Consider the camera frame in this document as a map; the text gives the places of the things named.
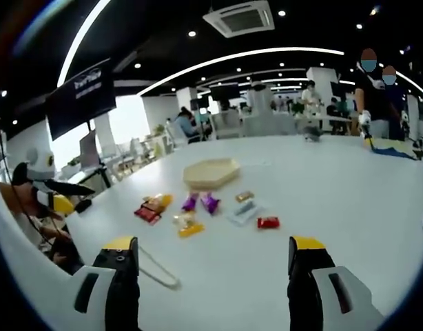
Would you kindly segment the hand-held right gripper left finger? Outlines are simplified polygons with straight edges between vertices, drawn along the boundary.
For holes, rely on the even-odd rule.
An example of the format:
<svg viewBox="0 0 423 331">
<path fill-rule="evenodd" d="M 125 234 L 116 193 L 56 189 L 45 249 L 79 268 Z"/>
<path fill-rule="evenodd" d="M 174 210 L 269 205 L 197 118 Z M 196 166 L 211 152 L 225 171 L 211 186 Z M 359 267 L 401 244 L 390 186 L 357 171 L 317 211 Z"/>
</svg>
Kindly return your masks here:
<svg viewBox="0 0 423 331">
<path fill-rule="evenodd" d="M 65 330 L 138 330 L 138 239 L 103 246 L 92 265 L 69 279 L 64 294 Z"/>
</svg>

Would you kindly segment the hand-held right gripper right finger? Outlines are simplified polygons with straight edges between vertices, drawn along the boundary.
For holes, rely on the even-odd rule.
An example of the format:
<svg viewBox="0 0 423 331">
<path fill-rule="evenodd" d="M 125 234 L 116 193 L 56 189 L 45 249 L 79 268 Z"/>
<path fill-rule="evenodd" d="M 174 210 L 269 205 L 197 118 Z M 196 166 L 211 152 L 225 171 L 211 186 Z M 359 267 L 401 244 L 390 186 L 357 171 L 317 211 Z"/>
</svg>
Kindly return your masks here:
<svg viewBox="0 0 423 331">
<path fill-rule="evenodd" d="M 317 239 L 289 237 L 288 275 L 291 330 L 377 330 L 384 320 L 370 289 Z"/>
</svg>

